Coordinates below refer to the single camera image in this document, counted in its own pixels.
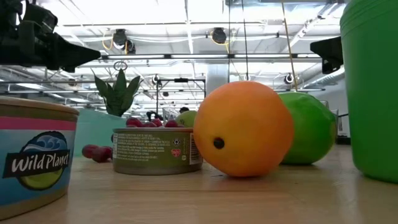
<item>can label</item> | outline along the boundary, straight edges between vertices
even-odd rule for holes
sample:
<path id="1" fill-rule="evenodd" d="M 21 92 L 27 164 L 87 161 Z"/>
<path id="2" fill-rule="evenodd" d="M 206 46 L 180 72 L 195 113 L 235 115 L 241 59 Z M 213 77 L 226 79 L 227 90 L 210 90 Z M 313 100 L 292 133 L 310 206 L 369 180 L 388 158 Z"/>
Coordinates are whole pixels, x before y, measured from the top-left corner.
<path id="1" fill-rule="evenodd" d="M 113 136 L 119 166 L 175 167 L 202 163 L 192 133 L 119 133 Z"/>
<path id="2" fill-rule="evenodd" d="M 0 117 L 0 208 L 68 186 L 75 128 L 69 121 Z"/>

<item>table surface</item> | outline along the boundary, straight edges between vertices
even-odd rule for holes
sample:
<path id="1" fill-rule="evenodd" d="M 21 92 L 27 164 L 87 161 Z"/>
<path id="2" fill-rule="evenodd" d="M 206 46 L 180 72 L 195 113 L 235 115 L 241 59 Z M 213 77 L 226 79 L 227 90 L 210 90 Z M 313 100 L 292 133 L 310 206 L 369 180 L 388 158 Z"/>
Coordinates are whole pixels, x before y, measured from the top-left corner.
<path id="1" fill-rule="evenodd" d="M 398 185 L 363 177 L 344 146 L 314 166 L 251 179 L 208 164 L 190 174 L 135 176 L 79 158 L 72 169 L 68 195 L 0 223 L 398 223 Z"/>

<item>green can label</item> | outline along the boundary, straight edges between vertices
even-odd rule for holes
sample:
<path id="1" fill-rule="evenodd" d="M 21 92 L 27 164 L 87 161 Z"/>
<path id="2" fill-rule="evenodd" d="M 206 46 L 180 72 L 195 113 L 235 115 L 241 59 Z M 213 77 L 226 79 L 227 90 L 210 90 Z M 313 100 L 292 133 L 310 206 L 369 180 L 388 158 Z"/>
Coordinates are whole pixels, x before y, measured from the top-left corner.
<path id="1" fill-rule="evenodd" d="M 175 167 L 202 163 L 192 133 L 119 133 L 113 138 L 113 159 L 119 166 Z"/>

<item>wall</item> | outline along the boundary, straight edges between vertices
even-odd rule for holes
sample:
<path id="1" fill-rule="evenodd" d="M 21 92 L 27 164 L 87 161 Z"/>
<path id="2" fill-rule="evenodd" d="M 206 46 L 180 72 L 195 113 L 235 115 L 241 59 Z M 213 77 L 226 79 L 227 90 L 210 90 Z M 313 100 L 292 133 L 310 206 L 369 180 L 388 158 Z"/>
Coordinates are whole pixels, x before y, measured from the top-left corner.
<path id="1" fill-rule="evenodd" d="M 313 92 L 311 95 L 319 100 L 329 102 L 329 108 L 331 110 L 339 110 L 339 114 L 346 114 L 348 113 L 348 105 L 345 85 L 345 80 L 341 80 L 337 85 L 326 86 L 326 91 Z M 350 137 L 348 116 L 341 118 L 341 122 L 343 130 L 338 131 L 338 134 Z"/>

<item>green apple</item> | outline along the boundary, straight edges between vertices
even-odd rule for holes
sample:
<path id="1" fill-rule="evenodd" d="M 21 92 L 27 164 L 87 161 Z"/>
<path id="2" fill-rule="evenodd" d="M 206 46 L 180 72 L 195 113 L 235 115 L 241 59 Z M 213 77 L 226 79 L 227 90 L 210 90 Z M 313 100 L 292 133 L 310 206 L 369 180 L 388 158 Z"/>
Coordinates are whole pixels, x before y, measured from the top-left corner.
<path id="1" fill-rule="evenodd" d="M 195 121 L 196 111 L 186 111 L 180 114 L 175 121 L 178 124 L 184 125 L 186 128 L 193 128 L 193 123 Z"/>
<path id="2" fill-rule="evenodd" d="M 306 93 L 279 95 L 294 120 L 294 141 L 282 164 L 313 164 L 324 157 L 336 138 L 335 115 Z"/>

